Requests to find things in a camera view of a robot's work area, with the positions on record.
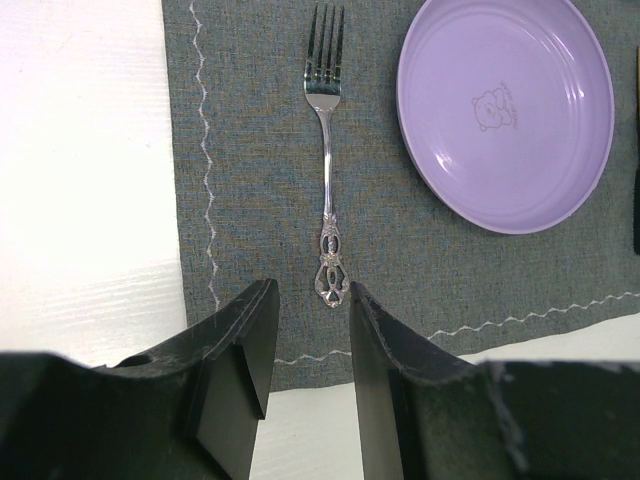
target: white surface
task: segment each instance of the white surface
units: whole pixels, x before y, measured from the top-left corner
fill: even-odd
[[[113,363],[186,326],[159,0],[0,6],[0,349]]]

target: white stitching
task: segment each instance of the white stitching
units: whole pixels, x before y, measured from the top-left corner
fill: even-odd
[[[608,301],[608,300],[622,300],[624,297],[640,298],[640,293],[624,292],[622,295],[617,296],[617,297],[614,296],[614,295],[607,295],[606,297],[604,297],[603,300],[591,300],[587,305],[578,305],[576,303],[573,303],[573,304],[569,305],[567,308],[555,308],[555,307],[552,307],[552,308],[550,308],[549,310],[547,310],[543,314],[531,312],[524,318],[508,317],[508,318],[506,318],[504,321],[502,321],[500,323],[484,322],[482,325],[480,325],[477,328],[472,328],[472,327],[469,327],[467,325],[464,325],[464,326],[460,327],[459,329],[457,329],[454,332],[445,332],[444,330],[438,330],[433,335],[430,335],[429,337],[427,337],[427,339],[431,340],[433,337],[435,337],[437,335],[448,335],[448,336],[452,337],[452,336],[457,335],[458,333],[460,333],[460,332],[462,332],[464,330],[470,330],[470,331],[473,331],[473,332],[479,332],[480,330],[482,330],[484,327],[486,327],[488,325],[493,325],[494,327],[502,327],[507,322],[524,323],[526,320],[528,320],[529,318],[532,318],[532,317],[546,318],[546,316],[549,315],[550,313],[553,313],[553,312],[567,313],[569,310],[572,310],[574,308],[579,308],[581,310],[587,310],[589,307],[592,307],[593,305],[604,305],[604,303],[606,301]],[[282,363],[284,365],[295,365],[300,360],[305,360],[305,359],[306,360],[313,360],[315,362],[322,362],[322,361],[326,360],[327,357],[329,357],[330,355],[335,355],[335,354],[346,355],[348,357],[351,356],[351,352],[343,352],[342,350],[331,350],[329,353],[327,353],[323,357],[313,357],[313,356],[307,355],[305,353],[304,355],[301,355],[301,356],[299,356],[298,358],[296,358],[295,360],[292,360],[292,361],[286,361],[286,360],[281,360],[279,358],[276,358],[274,363]]]
[[[607,300],[622,300],[624,297],[636,297],[636,298],[638,298],[638,297],[640,297],[640,293],[624,292],[622,295],[620,295],[618,297],[613,296],[613,295],[607,295],[606,297],[604,297],[603,300],[591,300],[587,305],[578,305],[576,303],[573,303],[573,304],[569,305],[567,308],[555,308],[555,307],[552,307],[552,308],[550,308],[549,310],[547,310],[543,314],[531,312],[524,318],[508,317],[508,318],[506,318],[504,321],[502,321],[500,323],[484,322],[482,325],[480,325],[479,327],[476,327],[476,328],[469,327],[468,325],[464,325],[464,326],[460,327],[459,329],[455,330],[454,332],[445,332],[444,330],[438,330],[433,335],[427,337],[427,339],[431,340],[433,337],[435,337],[437,335],[448,335],[450,337],[453,337],[454,335],[457,335],[458,333],[462,332],[463,330],[471,330],[473,332],[479,332],[480,330],[482,330],[484,327],[486,327],[488,325],[493,325],[494,327],[502,327],[507,322],[524,323],[526,320],[528,320],[529,318],[532,318],[532,317],[545,318],[550,313],[553,313],[553,312],[567,313],[569,310],[572,310],[574,308],[579,308],[581,310],[587,310],[589,307],[591,307],[593,305],[604,305],[604,303]]]
[[[331,350],[324,357],[314,357],[312,355],[307,355],[305,353],[304,355],[301,355],[298,358],[296,358],[295,360],[291,360],[291,361],[286,361],[286,360],[281,360],[279,358],[276,358],[274,360],[274,363],[284,363],[285,365],[295,365],[300,360],[313,360],[314,362],[323,362],[330,355],[345,355],[347,357],[350,357],[351,356],[351,352],[343,352],[342,350]]]
[[[200,148],[204,152],[205,157],[207,157],[207,171],[204,174],[203,183],[207,191],[207,194],[209,195],[209,204],[207,205],[207,209],[204,212],[204,218],[209,227],[210,237],[211,237],[209,240],[209,245],[207,245],[207,256],[209,257],[209,260],[211,261],[211,267],[213,268],[213,273],[211,274],[211,281],[209,282],[209,285],[207,286],[207,288],[211,292],[211,295],[213,295],[213,299],[216,302],[216,312],[217,312],[220,309],[220,299],[213,291],[213,279],[215,278],[216,272],[218,271],[218,264],[215,262],[213,258],[213,253],[211,252],[213,240],[214,238],[216,238],[216,229],[213,227],[213,222],[211,221],[211,217],[209,216],[209,211],[211,210],[211,206],[213,205],[213,200],[215,198],[213,196],[213,191],[209,186],[209,174],[211,173],[213,160],[211,159],[211,156],[207,151],[207,144],[206,144],[207,137],[209,136],[210,126],[207,119],[204,118],[204,113],[202,111],[202,107],[204,106],[204,102],[207,99],[208,92],[207,92],[207,89],[204,87],[204,83],[202,82],[202,79],[200,78],[200,72],[202,72],[202,67],[204,67],[205,56],[202,54],[202,50],[200,50],[200,47],[198,47],[198,35],[200,34],[202,23],[196,16],[196,12],[193,8],[193,5],[195,3],[196,3],[195,0],[192,0],[191,5],[189,5],[189,11],[191,12],[193,19],[196,22],[196,34],[193,37],[193,40],[191,41],[191,43],[193,43],[193,46],[196,48],[196,51],[198,52],[198,58],[200,59],[200,65],[198,66],[198,71],[196,72],[196,80],[198,81],[198,84],[202,89],[202,99],[200,100],[200,105],[198,106],[198,113],[200,114],[200,118],[202,119],[202,124],[204,125],[204,136],[202,137],[202,141],[200,142]]]

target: fork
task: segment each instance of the fork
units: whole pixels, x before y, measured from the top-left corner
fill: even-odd
[[[324,213],[322,233],[320,234],[320,269],[316,275],[315,288],[324,302],[331,308],[342,303],[349,291],[349,277],[342,266],[340,254],[340,232],[336,223],[331,189],[331,114],[340,103],[340,67],[342,63],[342,39],[344,32],[344,7],[340,8],[338,33],[334,51],[333,37],[336,25],[336,7],[331,7],[329,32],[327,33],[327,14],[324,6],[320,39],[316,44],[316,24],[318,23],[318,5],[316,4],[311,22],[309,52],[304,69],[304,94],[320,119],[324,140]]]

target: dark gray fabric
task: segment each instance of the dark gray fabric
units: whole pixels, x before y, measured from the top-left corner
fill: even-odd
[[[574,3],[609,62],[613,148],[586,204],[561,225],[525,236],[494,234],[458,217],[425,186],[405,150],[396,67],[422,2],[345,4],[343,100],[332,124],[344,265],[390,312],[454,354],[568,332],[640,308],[631,224],[640,4]],[[350,381],[351,359],[331,353],[350,350],[348,303],[330,310],[313,289],[322,142],[302,91],[313,3],[163,0],[163,7],[189,322],[215,310],[212,291],[224,305],[252,280],[276,278],[282,306],[274,388]],[[207,92],[202,116],[199,69]],[[210,127],[203,145],[214,196],[213,282],[203,118]]]

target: fork tine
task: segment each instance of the fork tine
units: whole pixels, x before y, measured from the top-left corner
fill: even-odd
[[[320,48],[318,50],[318,67],[316,76],[322,78],[322,47],[324,46],[324,31],[327,26],[327,5],[324,6],[324,16],[322,18],[322,32],[320,33]]]
[[[338,51],[336,52],[336,73],[334,79],[340,83],[340,66],[342,65],[342,40],[344,38],[344,7],[340,8],[340,27],[338,27]]]
[[[307,53],[307,68],[304,72],[305,80],[311,80],[311,70],[313,65],[313,42],[316,39],[316,19],[318,17],[318,4],[313,11],[313,20],[311,21],[311,35],[309,35],[309,51]]]
[[[332,5],[331,8],[331,30],[329,30],[329,49],[327,50],[327,68],[324,74],[325,83],[331,81],[331,52],[333,51],[333,26],[336,21],[336,6]]]

